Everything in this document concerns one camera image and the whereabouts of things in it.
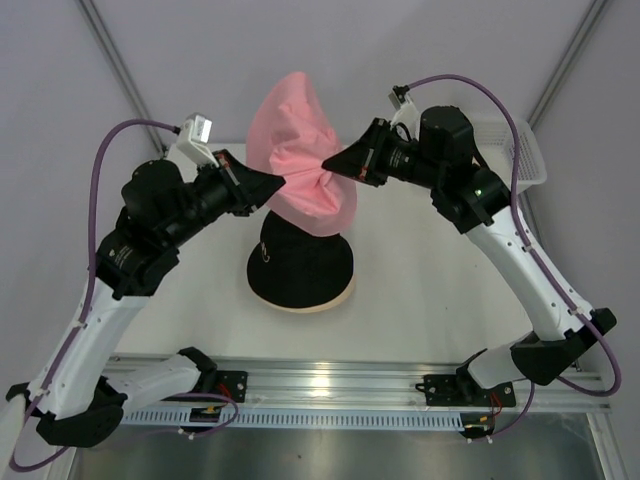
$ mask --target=black mounting plate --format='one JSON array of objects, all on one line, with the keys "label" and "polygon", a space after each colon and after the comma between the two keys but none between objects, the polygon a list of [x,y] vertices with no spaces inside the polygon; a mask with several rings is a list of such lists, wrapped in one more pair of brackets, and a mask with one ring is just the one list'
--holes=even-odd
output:
[{"label": "black mounting plate", "polygon": [[[220,385],[224,385],[231,394],[231,399],[236,403],[244,403],[247,393],[247,378],[249,374],[240,370],[218,370],[216,373],[216,384],[211,392],[190,392],[190,393],[217,393],[223,394]],[[181,395],[178,397],[169,397],[165,401],[168,402],[202,402],[200,397],[189,397]]]},{"label": "black mounting plate", "polygon": [[416,384],[416,390],[424,393],[429,407],[491,407],[494,393],[505,408],[515,407],[516,396],[511,382],[501,383],[488,390],[480,390],[471,401],[465,398],[456,384],[456,375],[425,375],[423,383]]}]

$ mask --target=gray floor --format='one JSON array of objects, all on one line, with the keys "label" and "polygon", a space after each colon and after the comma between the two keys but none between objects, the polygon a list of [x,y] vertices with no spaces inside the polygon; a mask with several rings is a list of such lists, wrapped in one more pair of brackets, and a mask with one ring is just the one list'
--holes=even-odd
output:
[{"label": "gray floor", "polygon": [[[124,427],[122,442],[140,428]],[[228,429],[149,436],[76,458],[73,479],[603,479],[586,418],[530,415],[493,445],[453,433]]]}]

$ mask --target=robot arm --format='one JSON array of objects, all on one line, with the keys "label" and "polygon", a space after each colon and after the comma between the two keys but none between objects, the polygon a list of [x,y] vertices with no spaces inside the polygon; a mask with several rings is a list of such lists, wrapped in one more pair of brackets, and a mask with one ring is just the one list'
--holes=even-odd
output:
[{"label": "robot arm", "polygon": [[[596,342],[576,316],[586,315],[602,334],[615,326],[615,317],[608,309],[594,310],[578,295],[539,244],[524,245],[512,217],[510,192],[481,158],[464,114],[455,107],[432,107],[418,122],[410,98],[402,89],[394,92],[398,112],[392,122],[375,119],[358,141],[323,167],[376,187],[391,176],[430,189],[433,206],[484,252],[522,303],[533,331],[465,362],[456,382],[466,398],[524,378],[548,385]],[[406,122],[408,130],[419,124],[419,138],[401,138],[398,121]],[[528,232],[519,209],[517,213]],[[532,248],[576,310],[567,308],[529,253]]]},{"label": "robot arm", "polygon": [[[169,160],[152,160],[133,172],[122,189],[125,207],[116,227],[96,252],[97,278],[86,321],[72,321],[40,374],[9,391],[8,398],[40,398],[34,416],[41,417],[37,431],[49,444],[92,447],[136,409],[214,387],[215,364],[194,348],[127,375],[101,376],[131,320],[178,264],[179,247],[224,213],[250,215],[284,185],[283,178],[251,170],[226,150],[209,151],[210,128],[202,115],[190,117],[169,151],[169,158],[196,163],[193,182],[184,182]],[[55,365],[61,351],[66,353]],[[42,392],[52,369],[52,382]]]}]

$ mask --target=metal post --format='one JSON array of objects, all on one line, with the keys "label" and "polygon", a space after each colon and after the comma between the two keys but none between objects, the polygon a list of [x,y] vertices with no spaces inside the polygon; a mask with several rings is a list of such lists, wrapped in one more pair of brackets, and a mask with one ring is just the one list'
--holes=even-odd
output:
[{"label": "metal post", "polygon": [[[120,52],[109,33],[109,29],[104,23],[95,3],[93,0],[76,0],[76,4],[82,12],[82,16],[87,22],[89,30],[93,33],[96,43],[104,54],[109,67],[111,67],[111,71],[116,76],[116,80],[118,81],[120,88],[122,88],[122,92],[124,93],[127,102],[129,102],[129,105],[137,117],[150,120],[151,116],[149,115],[149,110],[142,99],[142,95],[140,95],[140,91],[133,81],[129,69],[124,63],[124,60],[122,60],[122,56],[120,55]],[[158,130],[154,127],[145,127],[145,129],[147,137],[153,145],[154,150],[156,150],[158,154],[162,155],[166,150],[166,146],[163,144],[162,139],[158,134]]]},{"label": "metal post", "polygon": [[[542,122],[542,119],[560,92],[562,86],[571,73],[571,70],[578,61],[580,54],[586,48],[589,39],[598,26],[600,20],[602,20],[607,7],[611,4],[611,1],[612,0],[593,0],[591,5],[589,5],[589,8],[582,17],[578,28],[569,41],[567,48],[558,61],[556,68],[549,77],[542,94],[538,98],[538,101],[527,119],[527,122],[534,132]],[[542,238],[540,227],[536,221],[533,208],[531,206],[531,199],[527,192],[520,195],[520,207],[522,208],[522,213],[529,224],[531,231],[544,247],[544,239]]]}]

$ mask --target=black hat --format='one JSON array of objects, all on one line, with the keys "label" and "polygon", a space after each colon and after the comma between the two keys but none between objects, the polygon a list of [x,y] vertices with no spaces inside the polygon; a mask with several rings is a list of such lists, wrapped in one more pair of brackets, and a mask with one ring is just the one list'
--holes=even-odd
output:
[{"label": "black hat", "polygon": [[353,252],[340,234],[314,237],[274,213],[247,264],[249,286],[272,307],[294,313],[328,310],[355,287]]}]

